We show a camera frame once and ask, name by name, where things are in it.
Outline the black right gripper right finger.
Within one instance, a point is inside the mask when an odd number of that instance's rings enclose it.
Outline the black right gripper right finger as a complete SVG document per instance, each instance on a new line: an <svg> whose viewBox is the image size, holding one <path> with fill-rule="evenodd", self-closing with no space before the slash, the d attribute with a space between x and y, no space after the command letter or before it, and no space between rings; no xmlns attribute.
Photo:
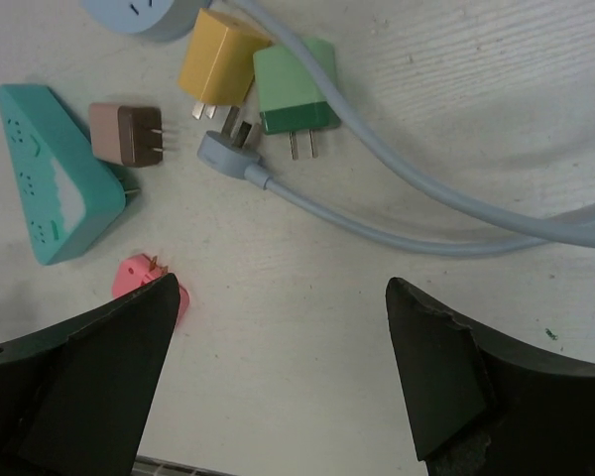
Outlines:
<svg viewBox="0 0 595 476"><path fill-rule="evenodd" d="M595 475L595 363L543 350L400 278L389 330L431 475Z"/></svg>

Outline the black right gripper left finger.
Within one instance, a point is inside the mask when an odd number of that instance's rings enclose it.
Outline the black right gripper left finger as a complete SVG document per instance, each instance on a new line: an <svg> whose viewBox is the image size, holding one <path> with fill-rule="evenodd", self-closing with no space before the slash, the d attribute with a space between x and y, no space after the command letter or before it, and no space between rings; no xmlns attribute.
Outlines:
<svg viewBox="0 0 595 476"><path fill-rule="evenodd" d="M0 343L0 475L128 475L179 315L156 279Z"/></svg>

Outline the pink socket adapter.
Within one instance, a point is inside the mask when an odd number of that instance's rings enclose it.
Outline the pink socket adapter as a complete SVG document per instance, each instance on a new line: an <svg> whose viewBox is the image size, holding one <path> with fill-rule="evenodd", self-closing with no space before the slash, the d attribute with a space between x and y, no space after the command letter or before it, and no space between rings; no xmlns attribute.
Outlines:
<svg viewBox="0 0 595 476"><path fill-rule="evenodd" d="M157 311L160 317L164 317L172 324L174 332L178 332L190 306L187 289L177 276L175 276L178 284L176 293L173 287L169 287L164 294L157 295L157 290L152 286L153 282L171 273L169 267L162 264L157 256L144 253L133 255L119 264L111 286L111 297L118 299L129 295L134 298L144 288L150 288L153 300L146 303Z"/></svg>

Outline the teal triangular power strip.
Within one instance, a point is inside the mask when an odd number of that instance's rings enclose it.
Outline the teal triangular power strip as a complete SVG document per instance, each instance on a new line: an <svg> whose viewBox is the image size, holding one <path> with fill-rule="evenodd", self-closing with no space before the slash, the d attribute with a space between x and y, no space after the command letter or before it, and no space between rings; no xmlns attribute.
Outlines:
<svg viewBox="0 0 595 476"><path fill-rule="evenodd" d="M80 257L124 211L123 185L48 87L0 85L0 115L36 260Z"/></svg>

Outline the brown two-tone plug adapter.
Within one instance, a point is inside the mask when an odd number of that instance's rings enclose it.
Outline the brown two-tone plug adapter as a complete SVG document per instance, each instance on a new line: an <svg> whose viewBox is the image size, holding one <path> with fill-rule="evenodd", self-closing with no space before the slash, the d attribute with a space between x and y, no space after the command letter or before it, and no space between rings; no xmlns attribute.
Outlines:
<svg viewBox="0 0 595 476"><path fill-rule="evenodd" d="M146 168L164 159L164 127L160 108L112 102L88 107L93 156L108 164Z"/></svg>

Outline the green two-tone plug adapter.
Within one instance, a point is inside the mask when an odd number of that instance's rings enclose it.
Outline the green two-tone plug adapter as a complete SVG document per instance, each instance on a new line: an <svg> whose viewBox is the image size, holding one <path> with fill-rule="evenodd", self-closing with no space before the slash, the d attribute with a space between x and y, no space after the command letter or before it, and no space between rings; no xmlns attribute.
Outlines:
<svg viewBox="0 0 595 476"><path fill-rule="evenodd" d="M306 132L310 154L317 149L314 132L337 128L341 120L296 56L273 45L253 55L258 109L264 134L287 135L292 158L298 158L297 134Z"/></svg>

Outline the yellow plug adapter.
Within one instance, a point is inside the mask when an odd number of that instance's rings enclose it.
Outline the yellow plug adapter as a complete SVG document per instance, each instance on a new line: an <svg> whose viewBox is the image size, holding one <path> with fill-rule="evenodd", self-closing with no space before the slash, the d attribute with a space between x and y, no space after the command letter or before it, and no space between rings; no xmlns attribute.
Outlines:
<svg viewBox="0 0 595 476"><path fill-rule="evenodd" d="M192 117L211 118L219 106L241 106L254 81L253 55L270 45L244 21L200 9L178 77L180 89L194 99Z"/></svg>

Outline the light blue round power strip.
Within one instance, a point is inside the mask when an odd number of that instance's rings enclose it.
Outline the light blue round power strip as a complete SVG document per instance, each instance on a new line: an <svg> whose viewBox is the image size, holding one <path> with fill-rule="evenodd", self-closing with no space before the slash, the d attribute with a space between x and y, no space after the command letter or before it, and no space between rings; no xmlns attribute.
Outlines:
<svg viewBox="0 0 595 476"><path fill-rule="evenodd" d="M82 0L79 5L109 31L154 42L187 35L210 0Z"/></svg>

